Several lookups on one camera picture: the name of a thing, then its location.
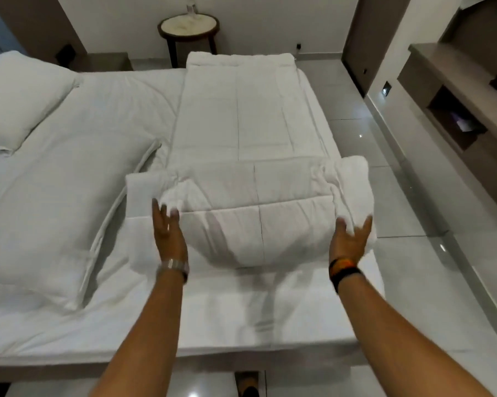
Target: floor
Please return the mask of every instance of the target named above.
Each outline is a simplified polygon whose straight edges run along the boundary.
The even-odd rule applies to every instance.
[[[165,68],[162,60],[135,69]],[[387,300],[497,397],[497,336],[397,159],[339,60],[299,61],[329,121],[342,155],[370,163],[379,240],[377,262]],[[86,396],[96,380],[13,384],[8,397]],[[262,397],[384,396],[370,367],[288,366],[260,374]],[[235,397],[231,373],[173,374],[169,397]]]

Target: bed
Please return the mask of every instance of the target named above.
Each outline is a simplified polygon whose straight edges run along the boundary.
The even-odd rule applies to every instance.
[[[182,119],[179,103],[186,75],[182,69],[84,74],[82,84],[34,129],[13,156],[0,155],[0,198],[4,183],[32,164],[40,148],[57,136],[57,128],[71,123],[140,126],[158,137],[162,146],[143,171],[160,170],[177,161],[187,163],[188,159],[193,165],[210,159],[228,161],[228,153],[206,150],[214,145],[199,148],[199,142],[194,142],[190,154],[184,154],[187,147],[177,147],[184,139],[195,138],[195,134],[183,138],[173,134]],[[320,145],[325,156],[339,160],[337,145],[307,77],[298,70],[298,78],[316,127],[316,138],[311,140]],[[267,151],[262,158],[268,159],[272,153],[277,152]],[[128,264],[122,226],[125,210],[124,200],[107,227],[82,309],[66,312],[31,294],[22,299],[0,296],[0,366],[103,363],[111,359],[151,289],[146,277]],[[372,251],[361,261],[361,268],[384,295]],[[325,261],[293,268],[210,269],[190,275],[185,286],[178,356],[326,343],[348,345],[356,343],[356,338],[327,279]]]

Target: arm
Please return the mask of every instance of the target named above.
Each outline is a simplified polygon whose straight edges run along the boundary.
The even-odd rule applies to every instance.
[[[155,241],[161,260],[188,260],[186,242],[179,228],[179,212],[166,216],[153,201]],[[165,270],[142,313],[90,394],[91,397],[162,397],[170,384],[177,353],[184,276]]]
[[[355,235],[338,219],[330,260],[358,263],[364,255],[371,217]],[[338,294],[379,383],[389,397],[492,397],[471,374],[398,314],[362,274],[338,284]]]

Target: forearm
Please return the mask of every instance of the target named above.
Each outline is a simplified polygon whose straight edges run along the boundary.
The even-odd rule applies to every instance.
[[[364,276],[345,278],[338,292],[364,355],[389,397],[492,397],[398,314]]]
[[[177,353],[184,279],[161,273],[135,325],[91,397],[166,396]]]

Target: silver watch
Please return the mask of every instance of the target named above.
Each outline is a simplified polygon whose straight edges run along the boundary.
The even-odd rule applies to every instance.
[[[160,262],[159,268],[156,270],[156,273],[164,272],[164,270],[178,270],[184,276],[184,283],[188,281],[188,275],[190,274],[190,265],[188,262],[182,262],[176,259],[168,259]]]

